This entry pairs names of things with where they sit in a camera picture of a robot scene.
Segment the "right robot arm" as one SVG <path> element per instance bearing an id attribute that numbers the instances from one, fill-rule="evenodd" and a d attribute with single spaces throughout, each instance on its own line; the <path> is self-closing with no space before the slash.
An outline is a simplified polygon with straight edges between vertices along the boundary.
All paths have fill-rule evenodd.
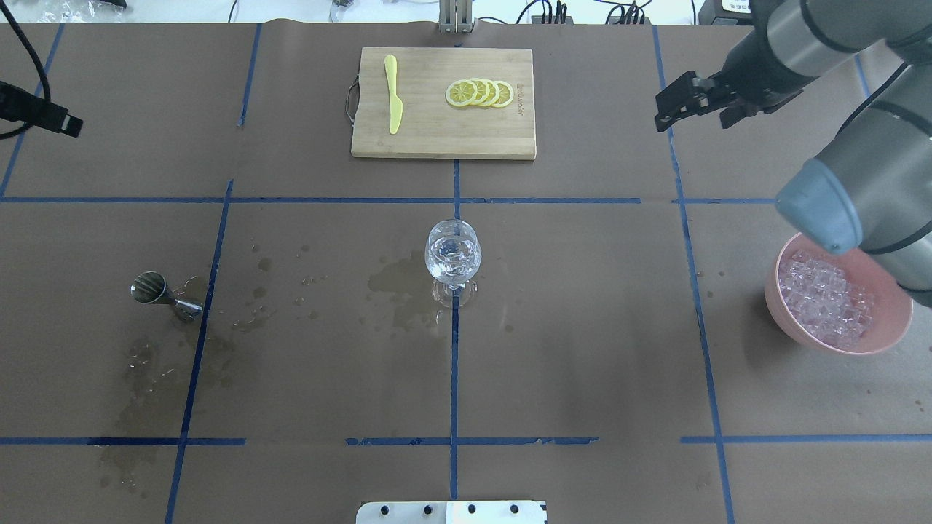
<path id="1" fill-rule="evenodd" d="M 930 306 L 930 3 L 752 1 L 750 14 L 753 30 L 719 72 L 687 71 L 656 95 L 656 129 L 710 112 L 725 129 L 771 114 L 885 43 L 899 68 L 803 163 L 775 206 L 826 252 L 858 248 L 913 301 Z"/>

